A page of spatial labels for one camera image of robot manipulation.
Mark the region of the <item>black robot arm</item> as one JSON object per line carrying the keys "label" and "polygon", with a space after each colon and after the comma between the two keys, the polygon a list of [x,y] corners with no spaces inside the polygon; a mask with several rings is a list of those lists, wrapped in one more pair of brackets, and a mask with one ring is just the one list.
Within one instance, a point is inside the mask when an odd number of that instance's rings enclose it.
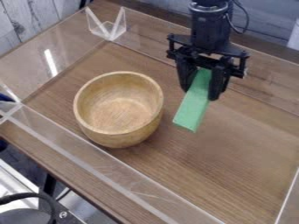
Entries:
{"label": "black robot arm", "polygon": [[175,61],[179,83],[187,92],[200,68],[211,71],[208,99],[216,101],[225,91],[229,78],[243,78],[247,72],[248,52],[233,46],[231,31],[245,32],[232,24],[233,5],[245,13],[237,0],[191,0],[191,34],[167,36],[167,58]]}

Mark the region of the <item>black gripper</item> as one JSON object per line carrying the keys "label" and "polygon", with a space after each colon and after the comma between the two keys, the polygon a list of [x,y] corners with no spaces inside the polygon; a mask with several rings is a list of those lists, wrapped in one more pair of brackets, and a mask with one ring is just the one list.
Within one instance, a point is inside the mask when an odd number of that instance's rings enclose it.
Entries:
{"label": "black gripper", "polygon": [[233,5],[248,17],[240,3],[189,3],[191,33],[167,36],[167,57],[176,63],[180,87],[188,91],[197,68],[211,70],[208,98],[216,101],[225,91],[229,76],[243,78],[248,52],[229,42],[231,32],[243,34],[248,24],[239,30],[232,24]]}

